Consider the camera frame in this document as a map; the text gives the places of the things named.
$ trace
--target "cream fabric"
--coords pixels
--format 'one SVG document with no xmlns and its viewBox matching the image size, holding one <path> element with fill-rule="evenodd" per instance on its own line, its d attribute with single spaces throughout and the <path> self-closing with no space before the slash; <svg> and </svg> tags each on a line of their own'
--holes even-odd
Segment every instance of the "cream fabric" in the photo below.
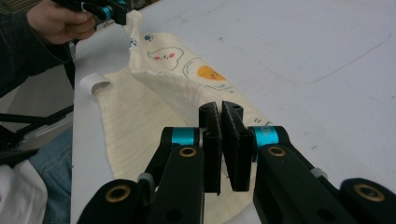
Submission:
<svg viewBox="0 0 396 224">
<path fill-rule="evenodd" d="M 136 180 L 157 149 L 163 127 L 197 127 L 198 107 L 231 101 L 245 108 L 247 126 L 268 120 L 224 76 L 168 33 L 141 34 L 142 16 L 128 14 L 129 67 L 106 74 L 111 86 L 96 93 L 107 155 L 115 178 Z M 255 177 L 252 166 L 252 185 Z M 221 194 L 205 195 L 205 223 L 222 223 L 252 202 L 252 190 L 233 193 L 222 165 Z"/>
</svg>

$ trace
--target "black chair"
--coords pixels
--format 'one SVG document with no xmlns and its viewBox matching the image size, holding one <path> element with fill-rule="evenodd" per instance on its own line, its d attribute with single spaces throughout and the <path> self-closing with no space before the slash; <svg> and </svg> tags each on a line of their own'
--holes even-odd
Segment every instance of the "black chair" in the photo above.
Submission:
<svg viewBox="0 0 396 224">
<path fill-rule="evenodd" d="M 69 63 L 64 64 L 64 69 L 67 78 L 72 88 L 74 89 L 75 66 L 73 60 L 70 60 Z M 28 150 L 16 150 L 14 148 L 23 140 L 24 136 L 29 132 L 42 126 L 56 123 L 57 121 L 65 118 L 67 114 L 73 112 L 73 110 L 74 106 L 70 105 L 47 117 L 0 113 L 0 121 L 29 124 L 28 126 L 20 128 L 15 132 L 12 132 L 3 125 L 0 125 L 0 165 L 8 164 L 9 166 L 13 167 L 18 162 L 24 161 L 29 157 L 35 155 L 38 151 L 37 148 Z"/>
</svg>

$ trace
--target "table surface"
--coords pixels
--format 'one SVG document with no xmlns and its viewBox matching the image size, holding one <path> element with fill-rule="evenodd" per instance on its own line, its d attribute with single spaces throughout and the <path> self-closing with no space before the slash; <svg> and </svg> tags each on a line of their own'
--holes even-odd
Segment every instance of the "table surface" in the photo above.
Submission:
<svg viewBox="0 0 396 224">
<path fill-rule="evenodd" d="M 363 177 L 396 192 L 396 2 L 162 0 L 141 12 L 144 31 L 177 35 L 337 188 Z M 99 105 L 78 83 L 127 66 L 128 47 L 115 24 L 78 43 L 72 223 L 112 179 Z"/>
</svg>

